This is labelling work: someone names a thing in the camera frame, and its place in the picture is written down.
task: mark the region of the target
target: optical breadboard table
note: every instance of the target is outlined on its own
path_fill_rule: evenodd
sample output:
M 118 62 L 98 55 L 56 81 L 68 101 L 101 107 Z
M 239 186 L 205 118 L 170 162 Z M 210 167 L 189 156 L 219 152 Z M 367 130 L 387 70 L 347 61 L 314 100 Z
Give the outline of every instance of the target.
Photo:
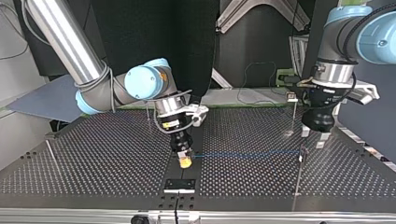
M 195 159 L 186 170 L 146 110 L 78 119 L 0 172 L 0 223 L 26 209 L 396 214 L 396 174 L 337 128 L 315 149 L 318 133 L 304 140 L 300 116 L 292 122 L 289 108 L 212 108 L 190 130 Z M 192 180 L 195 192 L 164 193 L 172 179 Z

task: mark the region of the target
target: white wall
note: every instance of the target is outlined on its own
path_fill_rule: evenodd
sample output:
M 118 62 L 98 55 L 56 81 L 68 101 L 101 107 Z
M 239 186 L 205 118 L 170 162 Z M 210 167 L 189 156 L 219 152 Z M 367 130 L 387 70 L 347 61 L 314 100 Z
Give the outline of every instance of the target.
M 13 6 L 12 0 L 0 1 Z M 2 9 L 21 29 L 15 16 Z M 22 52 L 25 46 L 26 42 L 15 33 L 0 12 L 0 59 Z M 44 78 L 38 74 L 29 50 L 19 57 L 0 60 L 0 170 L 39 145 L 44 140 L 44 134 L 50 132 L 47 119 L 10 114 L 1 108 L 44 84 Z

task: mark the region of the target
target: blue joint cover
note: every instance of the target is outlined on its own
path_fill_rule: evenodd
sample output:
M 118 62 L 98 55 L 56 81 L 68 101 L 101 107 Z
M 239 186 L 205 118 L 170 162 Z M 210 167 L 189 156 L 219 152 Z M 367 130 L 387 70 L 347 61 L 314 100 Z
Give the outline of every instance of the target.
M 326 25 L 328 25 L 331 22 L 339 21 L 345 18 L 367 16 L 372 11 L 373 9 L 367 6 L 336 7 L 333 8 L 332 11 L 330 11 Z
M 357 49 L 367 62 L 396 64 L 396 12 L 370 21 L 359 33 Z
M 90 107 L 90 106 L 85 102 L 84 98 L 82 98 L 81 91 L 77 91 L 77 92 L 76 92 L 76 100 L 77 100 L 78 108 L 79 108 L 82 112 L 84 112 L 85 114 L 94 115 L 94 114 L 104 113 L 104 111 L 99 111 L 99 110 L 96 110 L 96 109 Z
M 152 66 L 152 67 L 155 67 L 155 66 L 163 66 L 163 67 L 168 67 L 168 68 L 171 67 L 171 66 L 169 66 L 169 63 L 168 63 L 168 61 L 165 58 L 154 59 L 154 60 L 151 60 L 149 62 L 146 62 L 144 65 L 145 66 Z
M 164 77 L 156 66 L 169 67 L 165 59 L 157 59 L 129 70 L 125 76 L 125 89 L 138 100 L 156 97 L 163 89 Z

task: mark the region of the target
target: yellow object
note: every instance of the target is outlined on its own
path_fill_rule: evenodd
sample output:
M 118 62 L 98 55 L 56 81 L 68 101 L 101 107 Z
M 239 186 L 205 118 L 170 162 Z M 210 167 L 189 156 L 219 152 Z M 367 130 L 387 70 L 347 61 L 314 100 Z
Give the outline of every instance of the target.
M 192 161 L 190 157 L 183 157 L 178 159 L 178 161 L 180 162 L 180 167 L 182 169 L 187 169 L 192 165 Z

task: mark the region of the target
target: black curtain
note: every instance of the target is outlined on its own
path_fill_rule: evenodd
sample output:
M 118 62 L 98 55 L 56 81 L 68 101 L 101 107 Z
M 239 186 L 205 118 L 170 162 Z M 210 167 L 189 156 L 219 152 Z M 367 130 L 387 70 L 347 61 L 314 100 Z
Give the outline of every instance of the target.
M 206 93 L 219 0 L 92 0 L 92 8 L 115 74 L 165 58 L 180 91 Z

